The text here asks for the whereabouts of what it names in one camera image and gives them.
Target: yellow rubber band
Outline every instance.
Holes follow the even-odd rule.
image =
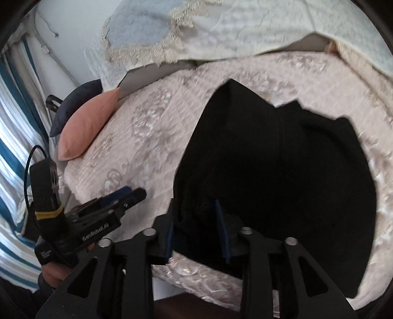
[[[63,204],[60,204],[60,207],[52,212],[35,212],[35,217],[37,220],[51,219],[51,218],[56,218],[62,212],[63,212]]]

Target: pink pillow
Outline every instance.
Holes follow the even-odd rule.
[[[59,161],[69,161],[83,154],[114,112],[118,99],[118,88],[99,94],[70,117],[60,135]]]

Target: black cable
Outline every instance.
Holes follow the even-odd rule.
[[[55,32],[55,31],[52,30],[52,28],[50,27],[48,21],[46,21],[46,20],[44,19],[44,17],[41,15],[40,11],[37,10],[37,14],[38,14],[38,16],[41,18],[41,20],[43,20],[43,21],[46,23],[46,25],[48,26],[48,29],[55,35],[55,38],[58,38],[58,37],[59,37],[59,34],[58,34],[57,32]]]
[[[27,176],[29,174],[30,161],[31,161],[31,158],[33,157],[33,154],[36,149],[40,149],[40,151],[42,152],[44,157],[47,158],[44,149],[40,145],[34,146],[29,154],[29,157],[27,158],[27,163],[26,163],[26,167],[25,167],[25,174],[24,174],[24,178],[23,178],[23,192],[24,192],[24,197],[25,197],[25,202],[26,202],[26,209],[27,209],[28,213],[30,213],[30,204],[29,204],[29,199],[27,197]]]

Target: navy pillow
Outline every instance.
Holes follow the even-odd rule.
[[[101,80],[94,80],[82,84],[72,91],[61,103],[50,128],[50,137],[55,137],[63,131],[70,117],[93,97],[102,93]]]

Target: metal screw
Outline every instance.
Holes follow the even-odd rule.
[[[144,231],[143,231],[143,234],[145,235],[145,236],[153,236],[153,235],[155,235],[156,234],[156,230],[154,229],[154,228],[146,228]]]
[[[112,241],[109,238],[103,238],[98,241],[98,246],[105,248],[109,247],[112,244]]]
[[[293,237],[288,237],[288,238],[285,240],[285,243],[286,243],[287,245],[289,245],[289,246],[296,246],[296,245],[298,244],[298,240],[297,240],[296,238],[293,238]]]
[[[243,235],[251,235],[252,234],[252,230],[250,227],[242,227],[241,232]]]

